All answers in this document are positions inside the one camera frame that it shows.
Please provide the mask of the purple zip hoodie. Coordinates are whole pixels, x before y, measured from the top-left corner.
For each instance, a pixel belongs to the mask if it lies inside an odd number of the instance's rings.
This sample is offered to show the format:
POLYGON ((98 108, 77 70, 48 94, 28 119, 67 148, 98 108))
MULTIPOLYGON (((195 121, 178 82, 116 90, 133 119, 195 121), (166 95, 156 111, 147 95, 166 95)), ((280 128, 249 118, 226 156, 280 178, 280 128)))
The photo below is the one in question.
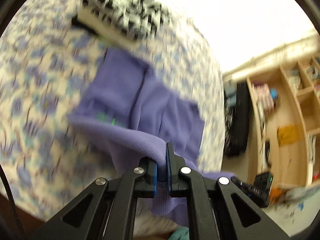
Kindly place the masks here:
POLYGON ((168 193, 166 149, 172 143, 175 154, 197 169, 204 121, 195 103, 165 87, 147 62, 110 48, 68 121, 90 144, 110 155, 119 175, 137 167, 142 157, 153 159, 159 189, 146 206, 154 215, 188 225, 185 199, 168 193))

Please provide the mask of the black hanging bag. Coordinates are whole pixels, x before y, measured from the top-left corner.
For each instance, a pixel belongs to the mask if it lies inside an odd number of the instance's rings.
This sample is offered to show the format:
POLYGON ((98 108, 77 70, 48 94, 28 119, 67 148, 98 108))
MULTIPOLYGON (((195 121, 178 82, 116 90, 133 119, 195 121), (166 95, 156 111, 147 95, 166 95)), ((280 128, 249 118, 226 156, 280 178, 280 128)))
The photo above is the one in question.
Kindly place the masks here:
POLYGON ((223 154, 238 157, 247 148, 251 97, 246 82, 224 87, 225 144, 223 154))

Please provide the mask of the black white patterned garment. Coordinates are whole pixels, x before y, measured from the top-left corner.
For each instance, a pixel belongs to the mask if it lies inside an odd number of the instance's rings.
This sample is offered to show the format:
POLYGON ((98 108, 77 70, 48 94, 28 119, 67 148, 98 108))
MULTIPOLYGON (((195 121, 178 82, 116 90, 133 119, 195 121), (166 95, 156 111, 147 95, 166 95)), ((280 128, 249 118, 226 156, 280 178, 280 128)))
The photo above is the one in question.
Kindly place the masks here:
POLYGON ((81 0, 72 19, 97 35, 131 41, 154 38, 173 22, 171 11, 157 0, 81 0))

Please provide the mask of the cat print fleece blanket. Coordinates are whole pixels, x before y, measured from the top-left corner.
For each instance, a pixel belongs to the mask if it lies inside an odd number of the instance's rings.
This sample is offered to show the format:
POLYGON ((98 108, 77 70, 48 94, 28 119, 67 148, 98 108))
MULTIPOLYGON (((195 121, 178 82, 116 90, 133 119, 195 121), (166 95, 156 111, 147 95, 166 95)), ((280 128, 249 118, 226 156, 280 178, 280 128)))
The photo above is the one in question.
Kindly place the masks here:
MULTIPOLYGON (((1 163, 15 202, 48 219, 99 175, 114 176, 105 154, 75 137, 67 114, 102 64, 108 42, 72 26, 85 0, 27 0, 1 38, 1 163)), ((129 45, 157 76, 199 104, 200 154, 222 164, 222 74, 191 20, 177 17, 155 36, 129 45)))

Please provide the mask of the yellow cloth on shelf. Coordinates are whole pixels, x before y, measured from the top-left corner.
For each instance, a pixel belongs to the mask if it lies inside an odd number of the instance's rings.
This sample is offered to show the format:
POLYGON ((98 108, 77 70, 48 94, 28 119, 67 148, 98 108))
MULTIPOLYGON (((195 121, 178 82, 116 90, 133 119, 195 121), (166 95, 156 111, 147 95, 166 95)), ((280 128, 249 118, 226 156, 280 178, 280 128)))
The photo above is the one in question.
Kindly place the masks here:
POLYGON ((300 140, 300 132, 296 125, 281 126, 277 129, 279 147, 291 145, 300 140))

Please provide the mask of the wooden shelf unit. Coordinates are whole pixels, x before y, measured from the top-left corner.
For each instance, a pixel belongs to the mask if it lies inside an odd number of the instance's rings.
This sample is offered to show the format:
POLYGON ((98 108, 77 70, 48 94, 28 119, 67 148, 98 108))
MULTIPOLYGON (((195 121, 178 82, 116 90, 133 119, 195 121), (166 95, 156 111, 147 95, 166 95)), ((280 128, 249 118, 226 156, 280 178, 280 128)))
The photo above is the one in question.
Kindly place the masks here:
POLYGON ((248 182, 264 172, 274 187, 319 184, 319 54, 246 77, 252 103, 248 182), (296 125, 300 140, 279 147, 277 129, 296 125))

